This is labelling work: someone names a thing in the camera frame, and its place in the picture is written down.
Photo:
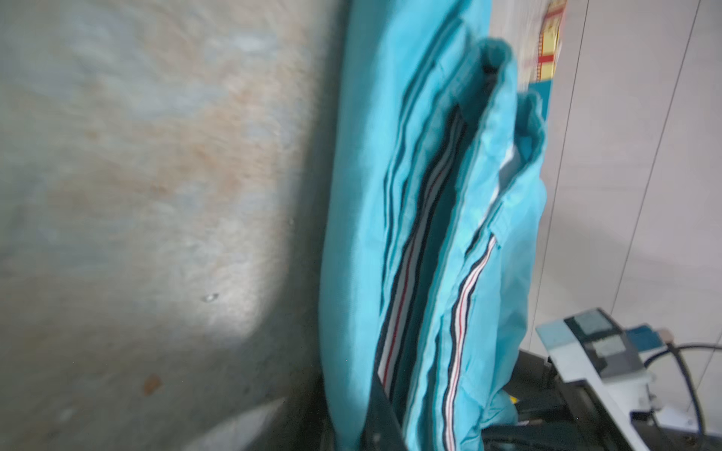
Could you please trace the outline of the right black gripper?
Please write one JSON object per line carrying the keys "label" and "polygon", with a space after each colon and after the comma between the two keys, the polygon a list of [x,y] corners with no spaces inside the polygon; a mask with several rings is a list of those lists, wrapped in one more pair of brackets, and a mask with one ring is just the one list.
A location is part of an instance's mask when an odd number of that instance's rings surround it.
{"label": "right black gripper", "polygon": [[641,450],[628,413],[620,421],[587,379],[564,381],[550,358],[521,351],[505,386],[518,421],[483,430],[485,450]]}

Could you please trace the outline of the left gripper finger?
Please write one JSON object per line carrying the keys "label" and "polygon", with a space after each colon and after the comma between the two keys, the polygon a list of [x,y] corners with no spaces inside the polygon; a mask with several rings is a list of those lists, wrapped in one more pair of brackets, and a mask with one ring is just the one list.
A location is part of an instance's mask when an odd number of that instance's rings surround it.
{"label": "left gripper finger", "polygon": [[361,450],[407,451],[400,425],[379,377],[372,377],[367,418],[362,433]]}

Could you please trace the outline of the teal pants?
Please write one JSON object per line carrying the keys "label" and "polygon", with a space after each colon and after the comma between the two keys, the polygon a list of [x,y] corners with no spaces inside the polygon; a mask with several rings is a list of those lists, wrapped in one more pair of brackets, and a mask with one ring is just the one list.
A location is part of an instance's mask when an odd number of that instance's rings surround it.
{"label": "teal pants", "polygon": [[518,415],[546,190],[540,98],[489,1],[355,1],[323,246],[324,450],[361,450],[372,377],[408,450]]}

